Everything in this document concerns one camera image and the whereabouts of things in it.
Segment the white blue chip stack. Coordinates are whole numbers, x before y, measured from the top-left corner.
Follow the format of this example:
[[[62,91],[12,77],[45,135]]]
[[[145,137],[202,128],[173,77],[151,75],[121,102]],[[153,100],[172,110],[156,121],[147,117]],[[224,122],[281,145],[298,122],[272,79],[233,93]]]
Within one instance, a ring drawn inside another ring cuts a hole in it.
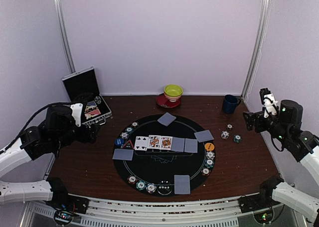
[[[228,131],[224,130],[221,133],[221,138],[226,140],[229,138],[229,135],[230,135],[230,133]]]

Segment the orange round blind button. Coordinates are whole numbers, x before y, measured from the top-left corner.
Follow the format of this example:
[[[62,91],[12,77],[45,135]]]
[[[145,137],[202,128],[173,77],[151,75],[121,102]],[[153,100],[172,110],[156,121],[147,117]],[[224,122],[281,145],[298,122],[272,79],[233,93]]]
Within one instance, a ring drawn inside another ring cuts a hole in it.
[[[204,145],[205,150],[208,152],[212,152],[215,149],[215,145],[211,142],[208,142]]]

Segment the blue round blind button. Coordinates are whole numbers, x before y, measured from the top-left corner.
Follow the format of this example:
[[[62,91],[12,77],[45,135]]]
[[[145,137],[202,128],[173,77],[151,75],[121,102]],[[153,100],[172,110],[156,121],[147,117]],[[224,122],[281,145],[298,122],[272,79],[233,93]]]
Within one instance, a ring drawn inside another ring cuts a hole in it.
[[[116,146],[123,146],[125,143],[125,140],[123,138],[116,138],[115,141],[114,141],[114,144]]]

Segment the red black triangle dealer marker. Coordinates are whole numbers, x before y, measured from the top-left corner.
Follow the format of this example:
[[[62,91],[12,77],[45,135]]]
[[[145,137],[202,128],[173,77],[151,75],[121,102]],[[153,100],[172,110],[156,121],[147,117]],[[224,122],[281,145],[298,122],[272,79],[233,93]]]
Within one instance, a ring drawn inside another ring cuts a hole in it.
[[[123,149],[134,149],[134,145],[133,145],[133,143],[132,143],[131,140],[128,140],[127,142],[125,142],[125,143],[121,146],[121,148],[123,148]]]

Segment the brown chip stack front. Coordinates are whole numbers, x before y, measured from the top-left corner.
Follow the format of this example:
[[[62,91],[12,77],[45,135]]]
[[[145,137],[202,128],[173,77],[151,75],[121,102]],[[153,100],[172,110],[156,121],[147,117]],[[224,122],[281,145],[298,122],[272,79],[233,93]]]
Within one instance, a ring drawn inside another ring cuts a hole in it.
[[[138,179],[137,179],[136,176],[134,176],[134,175],[130,175],[130,176],[128,177],[128,179],[127,179],[128,183],[131,184],[131,185],[135,184],[135,183],[137,182],[137,180],[138,180]]]

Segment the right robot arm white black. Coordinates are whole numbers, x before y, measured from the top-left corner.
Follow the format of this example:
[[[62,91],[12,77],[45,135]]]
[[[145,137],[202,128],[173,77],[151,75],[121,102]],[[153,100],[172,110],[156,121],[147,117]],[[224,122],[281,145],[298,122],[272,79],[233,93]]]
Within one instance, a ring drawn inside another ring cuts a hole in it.
[[[319,181],[319,138],[310,131],[302,130],[303,107],[292,100],[282,100],[277,105],[271,95],[261,98],[262,111],[245,112],[247,129],[257,133],[268,132],[272,141],[277,140],[278,151],[290,153],[293,167],[303,167],[317,183]],[[319,199],[304,193],[279,177],[271,177],[260,185],[256,204],[265,208],[279,202],[312,223],[319,225]]]

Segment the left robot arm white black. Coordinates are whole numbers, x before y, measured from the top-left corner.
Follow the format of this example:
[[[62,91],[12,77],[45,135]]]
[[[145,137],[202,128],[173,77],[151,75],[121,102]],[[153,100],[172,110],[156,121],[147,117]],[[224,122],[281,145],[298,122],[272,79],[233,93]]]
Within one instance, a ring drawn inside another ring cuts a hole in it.
[[[75,141],[95,142],[99,127],[85,124],[83,103],[54,103],[44,109],[46,117],[39,125],[26,124],[17,137],[0,150],[1,205],[45,201],[62,210],[75,205],[59,178],[9,177],[22,168],[32,167],[32,162],[42,156],[58,157],[62,148]]]

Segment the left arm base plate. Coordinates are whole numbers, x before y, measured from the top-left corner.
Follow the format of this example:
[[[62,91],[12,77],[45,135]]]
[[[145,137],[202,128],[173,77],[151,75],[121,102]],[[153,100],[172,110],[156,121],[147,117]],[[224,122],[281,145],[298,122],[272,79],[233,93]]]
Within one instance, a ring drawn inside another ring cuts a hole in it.
[[[53,194],[52,199],[45,203],[56,210],[86,214],[89,199],[69,194]]]

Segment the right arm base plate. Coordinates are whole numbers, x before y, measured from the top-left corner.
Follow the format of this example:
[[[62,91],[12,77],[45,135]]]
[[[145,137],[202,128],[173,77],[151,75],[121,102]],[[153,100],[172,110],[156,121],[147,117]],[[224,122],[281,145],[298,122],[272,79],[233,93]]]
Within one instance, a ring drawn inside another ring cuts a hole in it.
[[[254,212],[262,209],[270,209],[272,206],[280,204],[279,202],[271,200],[262,200],[260,194],[250,196],[241,196],[238,199],[238,204],[241,213]]]

